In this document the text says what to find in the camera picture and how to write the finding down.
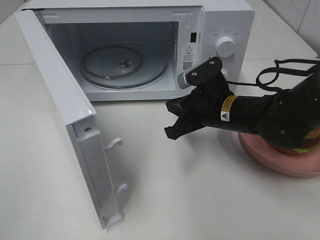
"white wall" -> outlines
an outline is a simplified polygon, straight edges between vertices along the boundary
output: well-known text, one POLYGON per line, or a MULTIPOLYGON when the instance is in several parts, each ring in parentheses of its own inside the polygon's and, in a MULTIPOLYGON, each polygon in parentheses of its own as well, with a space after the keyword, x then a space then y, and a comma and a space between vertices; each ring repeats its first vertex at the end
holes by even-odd
POLYGON ((24 2, 25 0, 0 0, 0 24, 24 2))
POLYGON ((264 0, 320 57, 320 0, 264 0))

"yellow warning label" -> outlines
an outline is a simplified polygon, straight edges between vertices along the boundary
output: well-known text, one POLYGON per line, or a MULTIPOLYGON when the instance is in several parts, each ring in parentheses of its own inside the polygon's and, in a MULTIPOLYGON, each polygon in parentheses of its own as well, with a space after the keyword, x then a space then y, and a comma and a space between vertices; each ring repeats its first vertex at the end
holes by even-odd
POLYGON ((232 103, 237 97, 235 95, 228 96, 222 104, 221 112, 230 112, 232 103))

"screw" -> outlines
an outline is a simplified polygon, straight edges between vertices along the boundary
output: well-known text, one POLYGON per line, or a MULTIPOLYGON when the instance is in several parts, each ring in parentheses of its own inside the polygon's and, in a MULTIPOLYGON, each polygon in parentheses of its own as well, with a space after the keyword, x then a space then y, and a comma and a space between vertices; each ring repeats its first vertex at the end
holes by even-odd
POLYGON ((89 132, 91 132, 92 128, 91 127, 87 127, 86 129, 84 129, 84 132, 87 134, 89 132))

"barcode label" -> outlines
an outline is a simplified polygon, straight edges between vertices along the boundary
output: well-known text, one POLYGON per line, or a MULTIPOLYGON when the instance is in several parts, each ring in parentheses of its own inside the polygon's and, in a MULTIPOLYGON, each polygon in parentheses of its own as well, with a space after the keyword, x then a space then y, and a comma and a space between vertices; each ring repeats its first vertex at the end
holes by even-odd
POLYGON ((183 71, 191 68, 193 63, 194 63, 193 61, 184 61, 183 62, 183 71))

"white knob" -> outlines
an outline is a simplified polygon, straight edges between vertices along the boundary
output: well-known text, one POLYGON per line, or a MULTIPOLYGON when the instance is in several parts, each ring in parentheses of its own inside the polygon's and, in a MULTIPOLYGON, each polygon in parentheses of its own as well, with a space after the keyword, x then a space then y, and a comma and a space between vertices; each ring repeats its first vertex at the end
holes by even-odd
POLYGON ((231 36, 222 36, 216 41, 215 49, 220 57, 230 57, 236 51, 236 41, 231 36))
POLYGON ((224 76, 225 80, 229 80, 229 74, 228 74, 228 71, 225 70, 224 68, 221 69, 221 73, 222 75, 224 76))

